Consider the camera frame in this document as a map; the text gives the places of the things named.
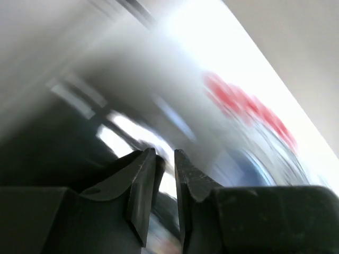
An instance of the bright light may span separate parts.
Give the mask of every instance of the bright light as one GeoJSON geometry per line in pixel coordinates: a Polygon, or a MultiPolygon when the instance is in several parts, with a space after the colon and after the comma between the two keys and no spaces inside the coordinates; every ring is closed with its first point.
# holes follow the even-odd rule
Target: bright light
{"type": "Polygon", "coordinates": [[[166,141],[142,126],[137,125],[124,115],[113,114],[110,116],[110,120],[135,140],[152,144],[156,148],[157,154],[165,157],[172,168],[174,168],[174,151],[166,141]]]}
{"type": "Polygon", "coordinates": [[[164,172],[163,179],[161,180],[159,191],[166,193],[176,199],[176,183],[175,178],[167,172],[164,172]]]}
{"type": "Polygon", "coordinates": [[[99,137],[109,148],[111,148],[119,158],[133,152],[133,149],[126,143],[126,141],[124,141],[123,138],[104,125],[99,128],[96,136],[99,137]]]}

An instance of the blurry background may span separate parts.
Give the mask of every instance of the blurry background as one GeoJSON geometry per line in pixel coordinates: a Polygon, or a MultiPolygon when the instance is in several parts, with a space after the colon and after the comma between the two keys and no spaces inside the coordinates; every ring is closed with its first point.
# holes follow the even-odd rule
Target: blurry background
{"type": "MultiPolygon", "coordinates": [[[[75,151],[68,163],[100,168],[154,146],[168,162],[160,190],[169,202],[176,196],[175,148],[227,186],[244,184],[239,154],[229,159],[233,149],[245,151],[240,161],[255,161],[265,184],[320,184],[339,193],[336,2],[12,0],[0,10],[2,184],[34,184],[32,172],[16,170],[29,163],[44,173],[68,151],[75,151]],[[206,71],[260,99],[297,150],[262,123],[225,117],[206,96],[206,71]],[[32,119],[29,138],[16,143],[12,137],[32,119]],[[40,147],[43,162],[30,159],[35,136],[47,148],[57,144],[40,147]],[[8,156],[17,147],[26,160],[8,156]]],[[[157,220],[153,228],[161,231],[157,220]]]]}

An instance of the black plastic part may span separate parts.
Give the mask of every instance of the black plastic part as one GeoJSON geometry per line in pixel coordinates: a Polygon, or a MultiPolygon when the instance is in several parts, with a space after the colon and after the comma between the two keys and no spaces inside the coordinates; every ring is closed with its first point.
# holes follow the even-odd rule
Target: black plastic part
{"type": "Polygon", "coordinates": [[[183,254],[338,253],[339,200],[317,186],[223,188],[175,151],[183,254]]]}
{"type": "Polygon", "coordinates": [[[140,253],[147,239],[155,150],[129,162],[80,194],[66,187],[0,188],[0,253],[140,253]]]}

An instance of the white ceiling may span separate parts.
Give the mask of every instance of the white ceiling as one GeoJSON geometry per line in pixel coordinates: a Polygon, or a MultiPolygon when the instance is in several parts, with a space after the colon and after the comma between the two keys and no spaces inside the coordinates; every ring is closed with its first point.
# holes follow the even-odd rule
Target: white ceiling
{"type": "Polygon", "coordinates": [[[224,2],[338,156],[339,2],[224,2]]]}

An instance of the blurry red object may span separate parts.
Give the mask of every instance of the blurry red object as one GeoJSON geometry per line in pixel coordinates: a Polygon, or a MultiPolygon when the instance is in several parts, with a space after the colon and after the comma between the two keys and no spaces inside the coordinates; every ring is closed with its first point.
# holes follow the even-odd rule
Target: blurry red object
{"type": "Polygon", "coordinates": [[[231,110],[250,124],[256,117],[286,142],[290,149],[295,150],[296,141],[282,121],[255,96],[248,96],[240,87],[224,82],[218,75],[208,72],[204,81],[209,88],[210,98],[227,114],[231,110]]]}

